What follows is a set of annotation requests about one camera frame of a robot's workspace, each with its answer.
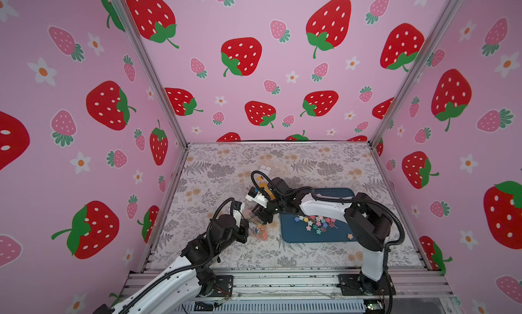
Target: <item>red strawberry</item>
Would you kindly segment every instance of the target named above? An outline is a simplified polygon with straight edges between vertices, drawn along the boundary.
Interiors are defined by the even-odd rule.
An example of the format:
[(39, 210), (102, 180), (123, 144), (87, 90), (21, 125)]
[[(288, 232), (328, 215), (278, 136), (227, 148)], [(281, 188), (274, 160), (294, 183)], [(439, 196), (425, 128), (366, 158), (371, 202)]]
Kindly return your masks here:
[(336, 91), (316, 91), (304, 97), (303, 113), (299, 117), (303, 117), (306, 113), (312, 117), (320, 117), (328, 114), (335, 106), (339, 94)]
[(506, 128), (512, 123), (511, 110), (502, 109), (500, 111), (493, 109), (488, 111), (477, 122), (477, 128), (488, 133), (496, 132), (499, 128)]
[(103, 82), (87, 95), (87, 111), (96, 121), (114, 130), (122, 130), (128, 124), (129, 109), (127, 96), (113, 81)]
[(221, 46), (221, 61), (226, 66), (223, 76), (230, 72), (238, 76), (252, 74), (261, 57), (261, 43), (253, 37), (228, 40)]
[(123, 57), (123, 63), (123, 70), (125, 71), (125, 74), (127, 74), (129, 81), (134, 82), (134, 78), (136, 77), (136, 71), (134, 70), (133, 63), (129, 55), (125, 55)]
[(10, 235), (0, 234), (0, 268), (22, 255), (22, 244)]
[(278, 20), (271, 21), (270, 31), (274, 39), (278, 39), (280, 43), (290, 41), (290, 30), (287, 30), (287, 25), (284, 22)]
[(484, 211), (493, 238), (506, 247), (522, 249), (522, 185), (505, 181), (488, 189)]
[(134, 131), (134, 138), (136, 139), (136, 146), (140, 151), (145, 150), (145, 136), (141, 133), (140, 129)]
[(272, 121), (276, 119), (276, 109), (269, 104), (250, 101), (245, 104), (245, 113), (248, 120), (256, 126), (266, 126), (270, 124), (274, 128)]
[(205, 70), (205, 65), (199, 61), (197, 58), (191, 59), (191, 70), (196, 73), (200, 79), (204, 79), (207, 77), (207, 71)]
[(500, 18), (489, 30), (484, 38), (486, 43), (482, 46), (482, 56), (492, 55), (500, 48), (499, 43), (504, 41), (507, 36), (507, 18)]
[(163, 164), (166, 157), (166, 150), (169, 148), (169, 141), (166, 138), (165, 131), (161, 129), (160, 121), (158, 127), (153, 129), (149, 138), (150, 150), (153, 153), (154, 162), (158, 166)]
[(160, 209), (157, 206), (151, 206), (143, 217), (143, 223), (141, 223), (138, 219), (138, 224), (143, 226), (141, 229), (141, 235), (145, 243), (149, 242), (149, 237), (153, 232), (154, 223), (156, 223), (156, 218), (158, 217), (159, 211)]
[(165, 88), (167, 96), (169, 97), (170, 104), (174, 108), (174, 113), (179, 116), (192, 115), (195, 111), (203, 112), (203, 110), (196, 109), (196, 99), (190, 94), (189, 91), (184, 89), (173, 89)]
[(417, 57), (424, 43), (424, 36), (413, 25), (402, 23), (391, 31), (381, 53), (381, 67), (386, 69), (404, 68)]
[(375, 0), (369, 6), (369, 13), (366, 14), (366, 24), (373, 25), (375, 22), (377, 22), (379, 17), (384, 15), (388, 9), (389, 2), (390, 0)]
[(435, 201), (431, 203), (430, 205), (430, 211), (435, 216), (442, 218), (449, 215), (449, 209), (448, 203), (445, 203), (444, 201)]
[(415, 96), (414, 99), (411, 101), (411, 106), (410, 106), (410, 117), (413, 118), (415, 117), (415, 115), (417, 115), (417, 112), (419, 112), (419, 102), (421, 102), (421, 100), (419, 99), (418, 96)]
[(450, 69), (440, 78), (437, 89), (431, 101), (431, 112), (441, 122), (457, 118), (471, 101), (471, 87), (464, 76), (456, 70)]
[(408, 178), (410, 184), (421, 189), (430, 181), (430, 176), (438, 176), (439, 173), (430, 174), (431, 162), (426, 154), (421, 151), (409, 154), (402, 159), (402, 172)]
[(0, 111), (0, 170), (22, 155), (29, 142), (25, 126), (15, 117)]
[(384, 115), (386, 115), (386, 112), (388, 112), (388, 109), (390, 108), (392, 102), (393, 98), (388, 99), (385, 102), (379, 103), (373, 108), (372, 115), (375, 118), (383, 119)]
[(222, 137), (218, 138), (216, 142), (238, 142), (241, 141), (241, 138), (237, 133), (226, 133)]
[(175, 48), (169, 38), (176, 35), (176, 18), (163, 0), (125, 0), (134, 23), (142, 37), (157, 43), (165, 40)]
[(74, 37), (66, 30), (51, 25), (49, 26), (49, 36), (64, 55), (70, 56), (79, 63), (85, 59), (82, 46), (74, 43)]
[(515, 302), (522, 304), (522, 281), (518, 281), (512, 276), (505, 275), (498, 278), (496, 286), (502, 291), (507, 297), (511, 298)]
[(111, 209), (100, 201), (92, 201), (74, 215), (71, 229), (57, 232), (51, 239), (70, 232), (67, 238), (69, 251), (76, 258), (87, 259), (107, 246), (119, 229), (120, 221)]
[(444, 257), (442, 255), (442, 251), (431, 238), (427, 236), (422, 236), (421, 238), (419, 238), (419, 241), (421, 242), (424, 254), (426, 254), (427, 259), (430, 262), (431, 268), (433, 270), (440, 270), (442, 274), (446, 274), (446, 265), (444, 264), (444, 262), (451, 262), (453, 261), (453, 259), (450, 257), (447, 260), (443, 260)]
[(127, 217), (129, 220), (134, 219), (136, 212), (138, 211), (138, 197), (132, 194), (128, 200), (129, 204), (127, 205)]
[(319, 8), (306, 24), (308, 42), (317, 48), (326, 51), (341, 44), (348, 32), (352, 3), (350, 0), (330, 0)]

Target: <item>pink wallpaper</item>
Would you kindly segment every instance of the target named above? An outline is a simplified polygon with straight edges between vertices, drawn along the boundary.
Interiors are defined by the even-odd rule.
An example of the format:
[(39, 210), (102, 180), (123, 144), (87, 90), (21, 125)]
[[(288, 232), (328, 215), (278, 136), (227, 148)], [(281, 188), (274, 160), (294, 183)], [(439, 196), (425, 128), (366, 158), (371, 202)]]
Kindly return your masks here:
[(434, 269), (470, 314), (522, 312), (520, 0), (465, 0), (381, 161)]
[(139, 270), (181, 148), (122, 28), (0, 0), (2, 313), (92, 313)]
[(187, 141), (214, 142), (371, 136), (446, 0), (125, 1)]

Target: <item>pink strawberry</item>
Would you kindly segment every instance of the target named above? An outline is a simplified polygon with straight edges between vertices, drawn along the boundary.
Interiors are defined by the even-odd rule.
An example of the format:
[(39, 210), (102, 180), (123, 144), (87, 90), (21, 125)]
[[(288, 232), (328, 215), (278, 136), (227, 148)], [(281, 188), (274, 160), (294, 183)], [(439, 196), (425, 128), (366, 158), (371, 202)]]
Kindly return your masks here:
[(158, 184), (160, 184), (160, 191), (165, 192), (166, 182), (163, 176), (160, 176), (160, 178), (158, 178)]
[(449, 209), (448, 203), (445, 203), (444, 201), (435, 201), (431, 203), (430, 205), (430, 211), (433, 213), (436, 217), (442, 218), (449, 215)]
[(488, 133), (493, 133), (499, 128), (504, 129), (509, 126), (514, 116), (515, 115), (511, 114), (511, 110), (502, 109), (498, 111), (493, 109), (479, 119), (477, 128)]
[(283, 125), (284, 128), (289, 128), (290, 125), (293, 124), (293, 122), (294, 122), (293, 115), (289, 115), (289, 116), (284, 117), (283, 122), (281, 123), (281, 125)]
[(277, 83), (274, 81), (266, 80), (264, 81), (265, 90), (268, 93), (272, 93), (273, 95), (279, 94), (281, 89), (277, 86)]
[(74, 142), (73, 135), (76, 134), (76, 124), (73, 116), (67, 110), (60, 110), (51, 120), (51, 128), (54, 130), (52, 137), (56, 145), (62, 148)]
[(360, 133), (363, 130), (365, 130), (366, 128), (368, 128), (368, 125), (369, 125), (369, 122), (362, 122), (362, 123), (357, 125), (357, 128), (355, 128), (354, 131), (356, 133)]
[(388, 9), (389, 2), (390, 0), (375, 0), (369, 6), (369, 13), (366, 14), (366, 24), (373, 25), (375, 22), (377, 22), (379, 17), (384, 15)]
[(519, 282), (512, 276), (505, 275), (498, 278), (495, 283), (499, 290), (502, 291), (507, 297), (511, 298), (519, 304), (522, 304), (522, 281)]
[(223, 115), (222, 112), (218, 111), (217, 113), (215, 113), (213, 116), (212, 116), (212, 122), (215, 123), (216, 125), (221, 125), (223, 123), (223, 121), (225, 120), (225, 115)]
[(417, 143), (424, 143), (426, 140), (429, 140), (431, 136), (431, 129), (429, 127), (424, 127), (424, 129), (419, 129), (417, 134), (415, 134), (415, 141)]
[(314, 82), (319, 82), (323, 79), (324, 76), (326, 76), (326, 73), (328, 73), (328, 63), (322, 63), (318, 65), (316, 68), (314, 68), (312, 80)]
[(138, 211), (138, 197), (134, 194), (128, 200), (129, 204), (127, 205), (127, 218), (132, 220)]
[(120, 150), (107, 154), (107, 164), (111, 167), (121, 168), (127, 163), (127, 156)]
[(270, 31), (274, 39), (279, 39), (280, 43), (290, 41), (290, 30), (287, 30), (287, 25), (281, 21), (273, 20), (270, 22)]
[(140, 129), (134, 131), (134, 138), (136, 139), (136, 146), (140, 151), (145, 150), (145, 136), (141, 133)]
[(123, 63), (123, 70), (125, 71), (125, 74), (127, 74), (129, 81), (134, 82), (134, 78), (136, 77), (136, 71), (134, 70), (133, 63), (129, 55), (125, 55), (123, 57)]
[(192, 58), (191, 59), (191, 69), (196, 73), (200, 79), (204, 79), (207, 77), (207, 71), (205, 70), (205, 65), (199, 59)]
[(499, 43), (504, 41), (507, 35), (507, 18), (500, 18), (489, 30), (484, 38), (485, 45), (482, 46), (482, 56), (492, 55), (500, 48)]
[(81, 63), (85, 57), (83, 56), (82, 46), (74, 43), (71, 33), (56, 26), (49, 26), (49, 36), (53, 39), (56, 47), (63, 52), (64, 55), (70, 56), (73, 60)]
[(421, 100), (419, 99), (418, 96), (415, 96), (414, 99), (411, 101), (411, 106), (410, 106), (410, 117), (411, 118), (415, 117), (417, 112), (419, 112), (419, 108), (420, 108), (419, 102), (421, 102)]
[(0, 234), (0, 268), (13, 262), (22, 254), (23, 247), (10, 235)]

